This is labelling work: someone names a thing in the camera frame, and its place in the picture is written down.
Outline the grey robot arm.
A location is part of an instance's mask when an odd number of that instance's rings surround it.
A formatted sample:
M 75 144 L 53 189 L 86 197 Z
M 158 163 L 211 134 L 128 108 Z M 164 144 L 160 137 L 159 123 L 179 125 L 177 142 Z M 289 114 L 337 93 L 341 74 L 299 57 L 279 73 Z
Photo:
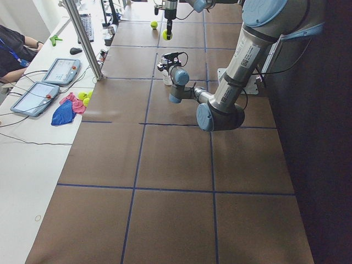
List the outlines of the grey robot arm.
M 204 9 L 209 11 L 212 9 L 217 3 L 222 3 L 222 4 L 233 4 L 236 3 L 238 5 L 243 6 L 245 1 L 213 1 L 213 0 L 190 0 L 190 1 L 185 1 L 192 7 L 192 11 L 184 18 L 178 18 L 177 17 L 177 6 L 178 6 L 178 0 L 166 0 L 166 1 L 161 1 L 160 4 L 155 2 L 154 9 L 155 9 L 155 15 L 158 15 L 159 10 L 164 11 L 164 18 L 167 19 L 167 27 L 166 29 L 162 32 L 162 36 L 164 40 L 171 40 L 173 37 L 172 34 L 172 26 L 173 26 L 173 20 L 178 19 L 178 20 L 185 20 L 190 14 L 193 12 L 201 13 Z
M 183 69 L 178 52 L 162 55 L 157 69 L 167 73 L 171 80 L 169 100 L 197 101 L 196 119 L 204 131 L 240 127 L 245 114 L 235 102 L 267 47 L 279 39 L 319 34 L 324 25 L 325 7 L 326 1 L 245 1 L 236 50 L 214 94 L 201 87 L 187 86 L 189 74 Z

